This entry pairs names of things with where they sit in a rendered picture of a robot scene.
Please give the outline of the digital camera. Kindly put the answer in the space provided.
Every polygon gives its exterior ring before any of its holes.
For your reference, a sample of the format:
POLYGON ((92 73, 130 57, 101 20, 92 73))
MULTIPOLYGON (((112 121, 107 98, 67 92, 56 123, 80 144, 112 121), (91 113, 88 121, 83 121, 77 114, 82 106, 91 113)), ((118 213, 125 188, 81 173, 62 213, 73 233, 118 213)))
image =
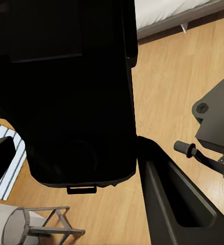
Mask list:
POLYGON ((31 175, 68 194, 136 173, 135 0, 0 0, 0 119, 31 175))

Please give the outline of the camera tripod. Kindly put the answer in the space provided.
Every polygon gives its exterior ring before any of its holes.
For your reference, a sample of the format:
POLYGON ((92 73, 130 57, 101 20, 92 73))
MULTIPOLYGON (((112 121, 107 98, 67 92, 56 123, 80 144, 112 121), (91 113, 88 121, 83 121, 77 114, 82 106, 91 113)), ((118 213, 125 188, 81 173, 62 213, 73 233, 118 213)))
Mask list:
POLYGON ((194 157, 198 162, 223 175, 224 178, 224 79, 192 106, 200 127, 195 135, 201 145, 211 151, 223 154, 218 160, 203 155, 194 143, 176 141, 175 151, 194 157))

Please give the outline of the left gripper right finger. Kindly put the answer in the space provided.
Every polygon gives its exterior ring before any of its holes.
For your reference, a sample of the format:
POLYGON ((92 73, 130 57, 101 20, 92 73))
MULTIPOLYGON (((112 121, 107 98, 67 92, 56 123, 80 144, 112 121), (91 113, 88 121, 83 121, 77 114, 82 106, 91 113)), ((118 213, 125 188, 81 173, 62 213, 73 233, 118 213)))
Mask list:
POLYGON ((137 160, 151 245, 224 245, 224 215, 155 141, 137 160))

